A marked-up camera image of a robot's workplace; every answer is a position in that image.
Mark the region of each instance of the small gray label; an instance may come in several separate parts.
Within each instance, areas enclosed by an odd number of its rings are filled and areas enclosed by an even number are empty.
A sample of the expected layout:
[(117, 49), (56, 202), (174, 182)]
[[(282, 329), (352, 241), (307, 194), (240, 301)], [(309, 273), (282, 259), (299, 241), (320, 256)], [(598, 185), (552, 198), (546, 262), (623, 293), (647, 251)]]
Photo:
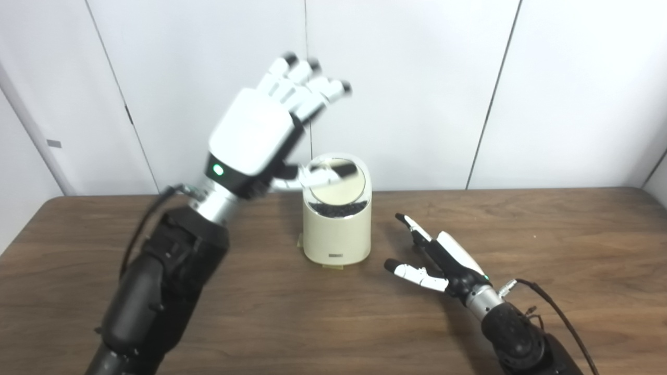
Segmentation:
[(53, 139), (47, 139), (46, 145), (49, 147), (63, 148), (63, 145), (60, 143), (60, 141), (54, 141)]

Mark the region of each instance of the wooden table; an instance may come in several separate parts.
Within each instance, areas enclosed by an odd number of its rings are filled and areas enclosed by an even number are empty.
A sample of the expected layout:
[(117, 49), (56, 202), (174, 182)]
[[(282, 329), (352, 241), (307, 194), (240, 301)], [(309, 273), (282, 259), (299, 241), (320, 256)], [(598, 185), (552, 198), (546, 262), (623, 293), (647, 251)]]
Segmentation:
[[(150, 196), (47, 202), (0, 258), (0, 372), (82, 374), (117, 285), (121, 251)], [(538, 282), (588, 345), (600, 373), (667, 373), (667, 212), (631, 188), (376, 193), (373, 250), (345, 270), (296, 248), (297, 195), (248, 204), (232, 249), (160, 374), (500, 374), (461, 304), (387, 273), (420, 264), (402, 212), (451, 233), (497, 287)], [(525, 288), (588, 372), (558, 317)]]

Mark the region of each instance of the beige container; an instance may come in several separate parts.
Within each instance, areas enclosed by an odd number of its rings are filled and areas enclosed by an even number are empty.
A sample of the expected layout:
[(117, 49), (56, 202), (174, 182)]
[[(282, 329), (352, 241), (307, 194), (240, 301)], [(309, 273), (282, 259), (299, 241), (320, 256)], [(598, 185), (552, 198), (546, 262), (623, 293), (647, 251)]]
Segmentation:
[(357, 175), (303, 192), (303, 251), (315, 263), (354, 264), (371, 251), (372, 187), (366, 165), (352, 155), (329, 153), (308, 167), (349, 161), (357, 165)]

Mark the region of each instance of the robotic arm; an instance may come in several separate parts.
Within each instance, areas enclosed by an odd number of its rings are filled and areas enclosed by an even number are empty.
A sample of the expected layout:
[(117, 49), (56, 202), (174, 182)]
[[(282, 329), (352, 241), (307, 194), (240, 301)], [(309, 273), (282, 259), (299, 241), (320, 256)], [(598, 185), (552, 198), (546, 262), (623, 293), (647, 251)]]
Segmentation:
[[(269, 190), (302, 190), (357, 173), (354, 164), (306, 169), (285, 159), (305, 126), (350, 92), (317, 61), (287, 53), (257, 89), (243, 89), (213, 131), (200, 188), (169, 187), (149, 208), (123, 259), (121, 280), (87, 375), (153, 375), (180, 341), (204, 284), (229, 249), (226, 225), (241, 202)], [(181, 191), (187, 206), (166, 211), (127, 265), (148, 215)]]
[(514, 305), (504, 300), (517, 282), (531, 286), (556, 309), (568, 328), (571, 328), (577, 343), (591, 364), (593, 373), (597, 374), (595, 365), (572, 325), (537, 284), (517, 279), (496, 292), (489, 277), (477, 262), (449, 234), (440, 232), (434, 240), (410, 217), (396, 214), (396, 218), (410, 229), (415, 245), (433, 259), (440, 271), (417, 269), (393, 259), (387, 259), (385, 268), (415, 284), (446, 292), (459, 299), (481, 322), (482, 333), (493, 344), (505, 374), (582, 375), (572, 357), (553, 335), (533, 325), (530, 321), (532, 316), (521, 313)]

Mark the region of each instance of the dark pellet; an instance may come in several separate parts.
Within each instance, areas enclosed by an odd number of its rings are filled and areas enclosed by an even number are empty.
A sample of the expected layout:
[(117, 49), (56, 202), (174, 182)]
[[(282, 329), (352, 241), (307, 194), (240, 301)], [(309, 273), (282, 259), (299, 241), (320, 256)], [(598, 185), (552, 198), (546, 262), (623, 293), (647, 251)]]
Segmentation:
[(327, 218), (344, 218), (346, 216), (354, 215), (361, 212), (368, 204), (368, 201), (344, 204), (342, 206), (331, 206), (323, 203), (313, 203), (310, 207), (318, 214), (326, 216)]

